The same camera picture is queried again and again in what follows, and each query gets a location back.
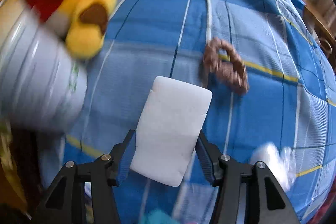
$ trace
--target bed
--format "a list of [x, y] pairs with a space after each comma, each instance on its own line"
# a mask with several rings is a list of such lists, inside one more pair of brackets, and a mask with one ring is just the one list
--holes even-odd
[[[303, 7], [300, 0], [118, 0], [101, 52], [85, 63], [87, 94], [75, 124], [65, 135], [37, 136], [43, 185], [64, 162], [92, 161], [121, 142], [162, 75], [212, 91], [203, 131], [223, 153], [248, 162], [266, 142], [295, 150], [297, 178], [287, 195], [306, 223], [335, 177], [336, 82], [302, 21]], [[241, 55], [246, 95], [204, 73], [212, 37]], [[122, 223], [156, 210], [179, 223], [208, 223], [216, 191], [193, 157], [179, 187], [131, 171], [114, 193]]]

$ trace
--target white stripe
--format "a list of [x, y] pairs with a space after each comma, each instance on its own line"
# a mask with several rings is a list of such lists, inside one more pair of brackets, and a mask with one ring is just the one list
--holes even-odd
[[139, 212], [139, 221], [138, 221], [139, 223], [141, 222], [141, 220], [142, 220], [142, 218], [145, 214], [146, 203], [147, 203], [147, 199], [148, 199], [150, 186], [151, 186], [151, 179], [147, 178], [145, 189], [144, 189], [143, 195], [142, 195], [141, 207], [140, 207], [140, 212]]
[[184, 30], [184, 25], [185, 25], [185, 20], [187, 18], [187, 13], [188, 13], [188, 9], [189, 9], [189, 3], [190, 3], [190, 0], [188, 0], [187, 7], [185, 8], [184, 18], [183, 18], [182, 28], [181, 28], [181, 32], [180, 32], [180, 37], [178, 38], [177, 48], [179, 48], [179, 46], [181, 44], [183, 30]]
[[299, 114], [300, 114], [300, 99], [301, 99], [301, 85], [297, 86], [297, 98], [296, 98], [296, 112], [295, 112], [295, 134], [294, 134], [294, 149], [297, 143], [297, 131], [299, 128]]
[[65, 136], [62, 136], [59, 141], [59, 151], [58, 151], [59, 169], [61, 169], [63, 166], [64, 150], [65, 150]]
[[288, 12], [295, 14], [298, 17], [298, 19], [303, 22], [301, 16], [299, 15], [299, 12], [296, 10], [296, 8], [295, 8], [294, 4], [292, 3], [292, 1], [291, 0], [286, 0], [286, 4], [288, 5], [289, 8], [291, 8], [291, 10], [289, 10], [287, 8], [287, 6], [285, 5], [286, 9], [288, 10]]
[[[311, 113], [312, 113], [310, 96], [308, 96], [308, 99], [309, 99], [310, 112], [309, 112], [309, 120], [307, 122], [307, 130], [306, 130], [306, 133], [305, 133], [305, 136], [304, 136], [303, 147], [306, 147], [308, 130], [309, 130], [309, 125], [310, 125], [310, 120], [311, 120]], [[301, 162], [301, 165], [300, 165], [300, 168], [299, 168], [299, 172], [302, 172], [302, 165], [303, 165], [303, 162], [305, 161], [305, 151], [306, 151], [306, 149], [303, 149], [302, 162]]]
[[314, 211], [317, 207], [322, 205], [324, 201], [327, 199], [328, 192], [323, 193], [317, 199], [315, 199], [306, 209], [302, 219], [305, 219], [312, 211]]
[[282, 13], [282, 11], [281, 11], [281, 9], [280, 9], [280, 6], [279, 6], [279, 1], [277, 1], [277, 0], [275, 0], [275, 3], [276, 3], [276, 5], [277, 5], [277, 8], [278, 8], [278, 11], [279, 11], [279, 13], [280, 13], [280, 15], [281, 15], [281, 23], [282, 23], [282, 27], [283, 27], [283, 41], [284, 41], [284, 43], [285, 43], [285, 47], [286, 47], [286, 49], [287, 49], [287, 54], [291, 57], [291, 60], [292, 60], [292, 63], [293, 63], [293, 67], [295, 68], [295, 71], [296, 71], [296, 76], [297, 76], [297, 78], [298, 79], [300, 79], [300, 74], [299, 74], [299, 71], [297, 70], [297, 68], [296, 68], [296, 65], [295, 65], [295, 63], [294, 63], [294, 60], [293, 60], [293, 57], [292, 57], [292, 55], [291, 55], [291, 53], [290, 53], [290, 51], [289, 51], [289, 48], [288, 48], [288, 41], [287, 41], [287, 30], [286, 30], [286, 24], [285, 24], [285, 20], [284, 20], [284, 14]]
[[[311, 52], [311, 58], [312, 58], [312, 63], [314, 64], [314, 68], [315, 68], [315, 71], [316, 71], [316, 75], [318, 75], [318, 72], [317, 72], [317, 68], [316, 68], [316, 65], [315, 65], [315, 61], [314, 61], [314, 55], [316, 56], [316, 54], [313, 52], [313, 50], [311, 49], [311, 46], [309, 45], [309, 49], [310, 49], [310, 52]], [[321, 91], [321, 86], [319, 84], [319, 89], [320, 89], [320, 94], [322, 95], [322, 91]]]
[[125, 0], [121, 0], [117, 6], [115, 7], [114, 11], [112, 12], [112, 14], [109, 17], [109, 21], [111, 20], [111, 18], [115, 15], [115, 13], [117, 12], [117, 10], [120, 8], [120, 6], [124, 3]]
[[227, 130], [226, 130], [226, 138], [224, 144], [223, 154], [227, 152], [227, 146], [229, 144], [229, 137], [230, 137], [230, 130], [231, 130], [231, 121], [232, 121], [232, 110], [233, 110], [233, 92], [231, 92], [231, 99], [230, 99], [230, 112], [229, 112], [229, 121], [227, 123]]
[[85, 122], [84, 122], [84, 128], [83, 128], [82, 140], [81, 140], [82, 143], [84, 142], [84, 135], [85, 135], [85, 133], [86, 133], [87, 126], [88, 126], [88, 124], [89, 124], [89, 118], [90, 118], [90, 113], [91, 113], [91, 108], [92, 108], [93, 96], [94, 96], [94, 94], [95, 94], [95, 92], [96, 92], [96, 88], [97, 88], [97, 85], [98, 85], [98, 81], [99, 81], [101, 72], [102, 72], [102, 70], [103, 70], [103, 68], [104, 68], [104, 65], [105, 65], [105, 62], [106, 62], [107, 58], [109, 57], [109, 55], [110, 55], [110, 53], [111, 53], [111, 50], [112, 50], [113, 45], [114, 45], [114, 40], [112, 41], [109, 50], [108, 50], [107, 53], [105, 54], [105, 57], [104, 57], [104, 60], [103, 60], [103, 62], [102, 62], [102, 64], [101, 64], [101, 67], [100, 67], [99, 73], [98, 73], [98, 75], [97, 75], [96, 81], [95, 81], [95, 83], [94, 83], [94, 85], [93, 85], [92, 95], [91, 95], [91, 98], [90, 98], [89, 113], [88, 113], [87, 116], [85, 117]]
[[190, 177], [191, 177], [191, 173], [193, 171], [193, 166], [194, 166], [194, 162], [195, 162], [195, 157], [196, 157], [196, 151], [194, 149], [192, 155], [191, 155], [191, 160], [188, 164], [188, 167], [187, 167], [187, 170], [186, 172], [184, 173], [184, 176], [183, 176], [183, 179], [185, 181], [189, 181], [190, 180]]
[[[211, 0], [206, 0], [207, 3], [207, 29], [205, 35], [205, 44], [207, 44], [211, 40], [212, 36], [212, 7], [211, 7]], [[207, 88], [208, 86], [208, 79], [209, 79], [209, 72], [207, 70], [203, 70], [202, 75], [202, 87]]]
[[[311, 192], [313, 191], [313, 188], [314, 188], [314, 190], [315, 190], [316, 187], [317, 187], [317, 180], [316, 180], [316, 183], [314, 183], [314, 182], [315, 182], [315, 179], [316, 179], [316, 177], [318, 176], [318, 173], [319, 173], [319, 172], [314, 172], [314, 173], [315, 173], [315, 174], [314, 174], [314, 178], [313, 178], [312, 181], [311, 181], [311, 185], [310, 185], [310, 188], [309, 188], [310, 190], [309, 190], [308, 193], [311, 193]], [[305, 204], [308, 204], [308, 202], [310, 202], [310, 201], [312, 200], [313, 194], [311, 195], [311, 197], [310, 197], [310, 195], [307, 195]]]
[[[31, 46], [35, 43], [35, 46], [34, 46], [34, 49], [33, 49], [33, 53], [30, 55], [30, 58], [26, 61], [26, 67], [24, 68], [23, 67], [23, 70], [22, 70], [22, 73], [21, 73], [21, 78], [18, 79], [18, 84], [17, 84], [17, 89], [16, 89], [16, 93], [14, 94], [13, 96], [13, 100], [12, 100], [12, 109], [16, 109], [16, 106], [18, 104], [18, 100], [19, 100], [19, 97], [21, 95], [21, 89], [24, 85], [24, 83], [26, 82], [26, 78], [28, 77], [28, 73], [30, 73], [30, 67], [32, 65], [32, 62], [33, 62], [33, 59], [34, 59], [34, 56], [36, 54], [36, 51], [37, 51], [37, 48], [40, 44], [40, 41], [37, 39], [37, 40], [34, 40], [35, 39], [35, 35], [36, 33], [38, 32], [38, 29], [36, 30], [35, 34], [34, 34], [34, 38], [32, 40], [32, 43], [30, 44], [29, 48], [28, 48], [28, 52], [27, 54], [30, 52], [30, 48]], [[18, 38], [20, 38], [21, 36], [18, 35], [16, 38], [15, 38], [15, 43], [17, 43], [17, 40]]]
[[182, 204], [184, 203], [185, 196], [187, 194], [189, 187], [189, 183], [183, 181], [181, 183], [180, 191], [178, 193], [176, 202], [174, 204], [173, 211], [171, 213], [171, 216], [173, 219], [178, 220], [181, 217], [181, 210], [182, 210]]
[[272, 32], [272, 28], [271, 28], [271, 26], [270, 26], [270, 24], [269, 24], [269, 21], [268, 21], [268, 14], [265, 14], [265, 15], [266, 15], [267, 25], [268, 25], [269, 30], [271, 31], [271, 34], [272, 34], [272, 37], [273, 37], [273, 41], [274, 41], [275, 49], [276, 49], [276, 51], [277, 51], [277, 55], [278, 55], [278, 58], [279, 58], [279, 62], [280, 62], [280, 67], [281, 67], [282, 74], [285, 75], [285, 73], [284, 73], [284, 69], [283, 69], [283, 67], [282, 67], [281, 58], [280, 58], [280, 55], [279, 55], [279, 52], [278, 52], [277, 42], [275, 41], [275, 37], [274, 37], [274, 34], [273, 34], [273, 32]]

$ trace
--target yellow stripe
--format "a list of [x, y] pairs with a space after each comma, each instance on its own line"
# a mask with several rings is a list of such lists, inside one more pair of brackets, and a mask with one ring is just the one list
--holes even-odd
[[329, 99], [327, 99], [327, 102], [328, 102], [329, 104], [331, 104], [332, 106], [336, 106], [336, 104], [335, 104], [333, 101], [329, 100]]
[[[67, 135], [67, 142], [68, 142], [69, 144], [71, 144], [72, 146], [78, 148], [78, 149], [81, 148], [81, 143], [80, 143], [80, 141], [77, 140], [76, 138], [70, 136], [70, 135]], [[104, 154], [103, 152], [100, 152], [100, 151], [98, 151], [98, 150], [96, 150], [96, 149], [94, 149], [94, 148], [92, 148], [92, 147], [90, 147], [90, 146], [88, 146], [88, 145], [85, 145], [85, 144], [82, 145], [82, 151], [83, 151], [85, 154], [87, 154], [88, 156], [91, 156], [91, 157], [93, 157], [93, 158], [98, 158], [98, 157], [100, 157], [101, 155]], [[311, 173], [311, 172], [313, 172], [313, 171], [315, 171], [315, 170], [317, 170], [317, 169], [320, 169], [321, 167], [322, 167], [322, 165], [319, 165], [319, 166], [313, 167], [313, 168], [311, 168], [311, 169], [309, 169], [309, 170], [302, 171], [302, 172], [300, 172], [300, 173], [297, 173], [297, 174], [296, 174], [296, 177], [300, 177], [300, 176], [306, 175], [306, 174]]]
[[315, 171], [315, 170], [317, 170], [317, 169], [320, 169], [320, 168], [322, 168], [322, 165], [318, 165], [318, 166], [313, 167], [313, 168], [311, 168], [311, 169], [309, 169], [309, 170], [306, 170], [306, 171], [302, 171], [302, 172], [300, 172], [300, 173], [297, 173], [297, 174], [296, 174], [296, 177], [300, 177], [300, 176], [306, 175], [306, 174], [311, 173], [311, 172], [313, 172], [313, 171]]
[[[81, 148], [81, 143], [79, 140], [77, 140], [76, 138], [70, 136], [70, 135], [67, 135], [67, 142], [69, 144], [71, 144], [72, 146], [80, 149]], [[83, 144], [82, 145], [82, 151], [87, 154], [88, 156], [91, 156], [93, 158], [98, 158], [100, 157], [101, 155], [103, 155], [104, 153], [101, 152], [101, 151], [98, 151], [94, 148], [92, 148], [91, 146], [88, 146], [86, 144]]]
[[293, 22], [291, 22], [289, 19], [287, 19], [287, 18], [285, 18], [285, 17], [283, 17], [290, 25], [292, 25], [299, 33], [300, 33], [300, 35], [302, 35], [302, 37], [304, 38], [304, 39], [306, 39], [307, 40], [307, 42], [310, 44], [310, 45], [312, 45], [313, 46], [313, 43], [311, 42], [311, 41], [309, 41], [308, 40], [308, 38], [301, 32], [301, 30], [299, 30], [298, 28], [297, 28], [297, 26], [293, 23]]
[[[219, 56], [221, 57], [221, 59], [224, 59], [226, 61], [230, 61], [230, 58], [227, 55], [219, 54]], [[266, 72], [270, 75], [273, 75], [273, 76], [276, 76], [276, 77], [279, 77], [279, 78], [283, 77], [284, 79], [286, 79], [288, 81], [298, 82], [298, 78], [296, 78], [294, 76], [284, 75], [281, 71], [271, 70], [271, 69], [262, 67], [258, 64], [255, 64], [255, 63], [252, 63], [252, 62], [249, 62], [249, 61], [245, 61], [245, 60], [243, 60], [243, 63], [247, 67], [254, 68], [254, 69], [260, 70], [262, 72]]]

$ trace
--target metal screw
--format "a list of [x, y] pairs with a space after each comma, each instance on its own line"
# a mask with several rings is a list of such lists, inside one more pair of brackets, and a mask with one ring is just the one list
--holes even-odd
[[258, 166], [259, 168], [263, 169], [263, 168], [266, 167], [266, 164], [265, 164], [264, 162], [262, 162], [262, 161], [258, 161], [258, 162], [257, 162], [257, 166]]
[[226, 155], [226, 154], [223, 154], [223, 155], [221, 155], [221, 157], [220, 157], [222, 160], [224, 160], [224, 161], [228, 161], [229, 159], [230, 159], [230, 156], [229, 155]]
[[104, 154], [102, 157], [101, 157], [102, 160], [110, 160], [111, 159], [111, 155], [110, 154]]
[[74, 163], [72, 160], [68, 161], [68, 162], [65, 164], [65, 166], [68, 167], [68, 168], [71, 168], [71, 167], [73, 167], [74, 165], [75, 165], [75, 163]]

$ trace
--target wooden furniture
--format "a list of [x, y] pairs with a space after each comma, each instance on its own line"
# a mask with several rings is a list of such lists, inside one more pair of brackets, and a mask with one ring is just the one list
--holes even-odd
[[0, 203], [7, 201], [6, 203], [14, 208], [19, 208], [23, 212], [33, 213], [39, 203], [42, 192], [35, 134], [13, 128], [12, 138], [10, 151], [12, 158], [16, 162], [17, 174], [20, 178], [27, 204], [23, 204], [10, 191], [11, 186], [7, 181], [4, 181], [2, 169], [0, 170], [0, 188], [2, 188], [2, 191], [0, 191], [0, 196], [2, 197], [2, 199], [0, 198]]
[[317, 11], [315, 6], [309, 0], [303, 0], [303, 2], [305, 3], [303, 17], [307, 15], [313, 19], [315, 31], [320, 38], [321, 48], [336, 73], [336, 39], [331, 33], [328, 24], [323, 19], [323, 16]]

